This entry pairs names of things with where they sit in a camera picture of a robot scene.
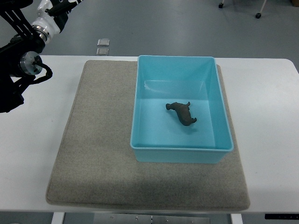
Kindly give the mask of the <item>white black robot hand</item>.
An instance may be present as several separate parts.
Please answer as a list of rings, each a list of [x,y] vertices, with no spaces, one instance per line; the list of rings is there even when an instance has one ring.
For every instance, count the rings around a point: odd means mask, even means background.
[[[55,35],[61,33],[68,21],[68,14],[82,0],[42,0],[37,8],[37,19],[32,27],[48,44]]]

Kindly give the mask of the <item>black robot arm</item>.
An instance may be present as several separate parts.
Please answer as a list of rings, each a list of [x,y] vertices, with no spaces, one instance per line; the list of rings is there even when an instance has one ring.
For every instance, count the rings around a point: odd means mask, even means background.
[[[49,80],[53,72],[39,54],[45,47],[41,33],[27,21],[21,9],[31,0],[2,0],[0,15],[17,34],[0,49],[0,111],[10,112],[24,103],[23,92]]]

